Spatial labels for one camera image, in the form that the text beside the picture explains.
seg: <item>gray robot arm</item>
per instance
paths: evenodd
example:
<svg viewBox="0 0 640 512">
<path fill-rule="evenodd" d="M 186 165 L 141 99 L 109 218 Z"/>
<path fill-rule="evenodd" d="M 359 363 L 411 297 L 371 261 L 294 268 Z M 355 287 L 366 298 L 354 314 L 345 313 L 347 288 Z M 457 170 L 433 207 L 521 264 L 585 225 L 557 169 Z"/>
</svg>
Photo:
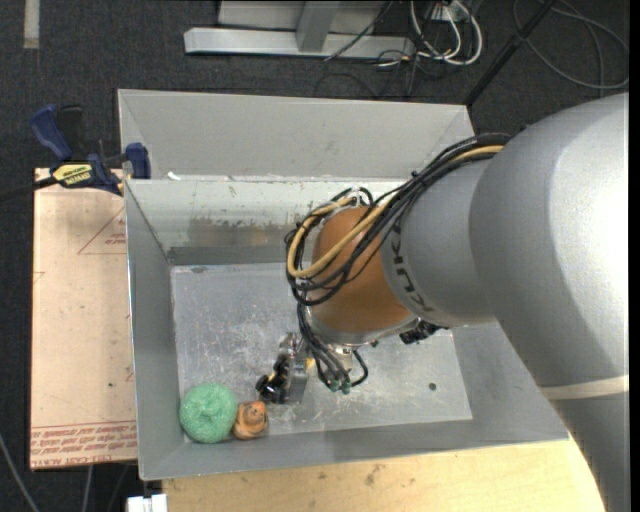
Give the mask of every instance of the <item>gray robot arm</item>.
<svg viewBox="0 0 640 512">
<path fill-rule="evenodd" d="M 383 248 L 395 295 L 443 326 L 497 319 L 630 510 L 628 95 L 531 126 L 429 188 Z"/>
<path fill-rule="evenodd" d="M 259 383 L 263 396 L 286 401 L 300 347 L 328 387 L 348 392 L 366 378 L 362 364 L 351 381 L 360 345 L 497 320 L 608 509 L 630 510 L 628 112 L 628 95 L 613 96 L 504 147 L 499 136 L 466 141 L 388 203 L 355 208 L 345 191 L 311 212 L 288 239 L 287 263 L 306 344 L 287 348 Z M 303 269 L 300 244 L 314 227 Z"/>
</svg>

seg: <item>blue clamp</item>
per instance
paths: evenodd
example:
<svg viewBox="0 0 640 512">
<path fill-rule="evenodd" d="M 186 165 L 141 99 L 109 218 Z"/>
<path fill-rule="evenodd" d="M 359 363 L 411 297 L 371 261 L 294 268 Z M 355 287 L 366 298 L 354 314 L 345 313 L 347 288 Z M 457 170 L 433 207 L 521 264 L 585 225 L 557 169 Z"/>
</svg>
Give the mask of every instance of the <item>blue clamp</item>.
<svg viewBox="0 0 640 512">
<path fill-rule="evenodd" d="M 138 143 L 129 144 L 125 153 L 102 160 L 91 153 L 83 162 L 71 160 L 73 150 L 60 130 L 56 121 L 55 105 L 46 105 L 38 110 L 30 119 L 29 125 L 40 144 L 53 151 L 57 158 L 55 165 L 49 169 L 52 182 L 65 188 L 91 187 L 121 195 L 120 178 L 111 172 L 110 166 L 131 162 L 132 178 L 151 178 L 151 163 L 145 147 Z"/>
</svg>

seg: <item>cable bundle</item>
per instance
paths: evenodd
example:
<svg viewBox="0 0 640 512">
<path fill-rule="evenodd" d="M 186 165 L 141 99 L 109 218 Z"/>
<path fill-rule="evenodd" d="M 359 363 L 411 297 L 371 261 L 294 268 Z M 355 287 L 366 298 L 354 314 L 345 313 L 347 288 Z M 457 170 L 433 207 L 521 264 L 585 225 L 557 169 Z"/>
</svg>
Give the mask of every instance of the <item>cable bundle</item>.
<svg viewBox="0 0 640 512">
<path fill-rule="evenodd" d="M 453 20 L 451 16 L 449 7 L 443 6 L 442 2 L 438 2 L 434 10 L 429 13 L 429 17 L 433 16 L 433 14 L 435 13 L 435 9 L 440 9 L 443 16 L 447 18 L 447 23 L 451 27 L 451 31 L 455 36 L 456 46 L 453 49 L 450 48 L 443 52 L 436 50 L 435 46 L 430 41 L 428 41 L 427 38 L 425 37 L 424 33 L 426 30 L 426 22 L 423 24 L 422 27 L 420 26 L 420 23 L 418 22 L 418 16 L 416 15 L 415 2 L 411 1 L 409 2 L 411 23 L 412 23 L 413 29 L 416 32 L 416 35 L 419 38 L 420 43 L 422 43 L 422 45 L 425 47 L 425 49 L 417 51 L 416 55 L 419 57 L 427 58 L 427 59 L 439 60 L 447 64 L 451 64 L 452 66 L 468 66 L 469 64 L 473 64 L 476 60 L 478 60 L 478 58 L 480 57 L 480 54 L 482 53 L 482 44 L 483 44 L 482 31 L 480 30 L 480 25 L 476 21 L 476 18 L 469 12 L 469 9 L 467 9 L 462 4 L 462 2 L 460 2 L 459 0 L 454 0 L 451 3 L 451 5 L 455 6 L 457 9 L 462 11 L 466 20 L 471 24 L 471 27 L 473 29 L 473 41 L 475 43 L 474 45 L 475 49 L 473 54 L 470 55 L 469 57 L 462 57 L 462 58 L 459 57 L 459 55 L 461 55 L 462 46 L 463 46 L 462 34 L 458 29 L 458 25 L 456 24 L 456 22 Z"/>
<path fill-rule="evenodd" d="M 307 320 L 307 308 L 321 304 L 347 283 L 357 279 L 363 269 L 378 252 L 391 232 L 391 222 L 400 222 L 422 193 L 450 172 L 478 160 L 493 157 L 498 153 L 509 137 L 504 134 L 486 134 L 471 137 L 454 144 L 442 151 L 422 171 L 412 173 L 403 185 L 386 192 L 377 199 L 363 188 L 349 188 L 334 196 L 329 203 L 313 209 L 295 229 L 285 237 L 287 247 L 287 280 L 296 301 L 298 301 L 298 323 L 300 333 L 307 342 L 318 367 L 318 376 L 333 391 L 338 389 L 344 393 L 364 379 L 368 371 L 357 350 L 353 353 L 362 367 L 362 377 L 351 383 L 349 373 L 332 353 L 332 349 L 312 331 Z M 310 233 L 320 224 L 341 209 L 362 206 L 366 211 L 356 226 L 349 231 L 335 246 L 329 249 L 317 261 L 303 267 L 305 241 Z M 344 248 L 357 236 L 361 239 L 355 248 L 337 269 L 328 272 L 329 266 Z M 369 253 L 362 267 L 352 275 L 356 261 L 363 253 L 376 243 L 375 249 Z M 322 295 L 310 298 L 309 292 L 322 290 Z"/>
</svg>

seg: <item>orange object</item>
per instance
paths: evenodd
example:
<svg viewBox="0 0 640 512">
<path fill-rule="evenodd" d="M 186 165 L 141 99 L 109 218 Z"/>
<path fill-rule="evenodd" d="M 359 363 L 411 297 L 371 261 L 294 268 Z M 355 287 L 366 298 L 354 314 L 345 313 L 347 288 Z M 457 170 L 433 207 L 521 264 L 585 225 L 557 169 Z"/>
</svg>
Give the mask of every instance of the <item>orange object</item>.
<svg viewBox="0 0 640 512">
<path fill-rule="evenodd" d="M 365 207 L 349 208 L 332 216 L 318 234 L 313 247 L 312 261 L 319 260 L 335 246 L 358 224 L 365 212 Z M 329 275 L 343 265 L 365 233 L 366 230 L 349 242 L 329 266 L 318 275 L 317 280 L 320 281 L 323 276 Z M 380 236 L 378 235 L 377 239 L 369 245 L 354 263 L 349 277 L 355 276 L 360 272 L 379 243 Z M 316 290 L 311 292 L 309 297 L 317 299 L 324 293 L 326 291 Z M 411 313 L 389 288 L 382 269 L 382 260 L 379 252 L 373 256 L 356 279 L 346 283 L 328 301 L 313 306 L 312 312 L 326 326 L 349 333 L 385 329 L 397 325 L 411 316 Z"/>
<path fill-rule="evenodd" d="M 231 432 L 238 439 L 255 439 L 264 434 L 268 426 L 264 402 L 247 402 L 238 406 L 238 415 Z"/>
</svg>

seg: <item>green ball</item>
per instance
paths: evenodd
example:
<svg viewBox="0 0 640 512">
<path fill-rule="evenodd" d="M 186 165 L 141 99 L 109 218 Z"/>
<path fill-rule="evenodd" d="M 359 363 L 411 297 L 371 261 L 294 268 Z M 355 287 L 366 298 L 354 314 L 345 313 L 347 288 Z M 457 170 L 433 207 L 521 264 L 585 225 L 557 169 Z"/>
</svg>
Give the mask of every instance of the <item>green ball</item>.
<svg viewBox="0 0 640 512">
<path fill-rule="evenodd" d="M 199 443 L 217 443 L 231 431 L 238 403 L 223 384 L 200 384 L 192 388 L 180 404 L 180 424 Z"/>
</svg>

